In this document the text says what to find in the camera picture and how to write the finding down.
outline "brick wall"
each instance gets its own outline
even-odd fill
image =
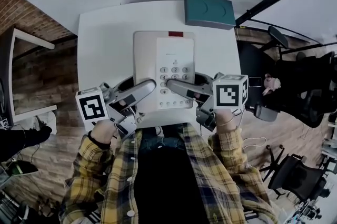
[[[46,41],[73,35],[26,0],[0,0],[0,34],[12,25]]]

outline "hand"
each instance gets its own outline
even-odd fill
[[[115,124],[109,120],[101,120],[96,123],[91,132],[91,137],[102,144],[110,144],[114,133],[117,131]]]
[[[236,123],[233,119],[233,113],[230,109],[217,109],[215,111],[215,122],[217,132],[232,131],[236,129]]]

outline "sleeve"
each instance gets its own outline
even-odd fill
[[[240,129],[217,133],[209,138],[209,144],[239,187],[243,207],[263,213],[277,223],[260,172],[247,163]]]
[[[62,202],[61,223],[83,219],[97,209],[95,191],[105,184],[103,172],[112,159],[110,148],[102,149],[87,135],[83,137],[74,161],[73,177],[67,181],[69,189]]]

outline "black and white marker cube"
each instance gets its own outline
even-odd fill
[[[102,90],[99,87],[78,91],[76,101],[84,123],[109,119]]]
[[[224,75],[213,82],[214,109],[243,109],[248,98],[247,75]]]
[[[4,118],[3,120],[0,120],[0,127],[6,128],[8,126],[9,126],[9,124],[8,124],[7,118]]]

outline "plaid shirt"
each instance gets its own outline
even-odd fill
[[[259,171],[247,164],[239,129],[213,135],[210,146],[190,124],[182,124],[178,133],[185,142],[210,223],[246,223],[244,209],[277,223]],[[142,130],[138,130],[119,144],[113,157],[110,150],[102,150],[84,136],[64,199],[64,224],[88,217],[97,207],[101,223],[138,223],[134,181],[141,140]],[[112,171],[106,180],[103,172],[109,164]]]

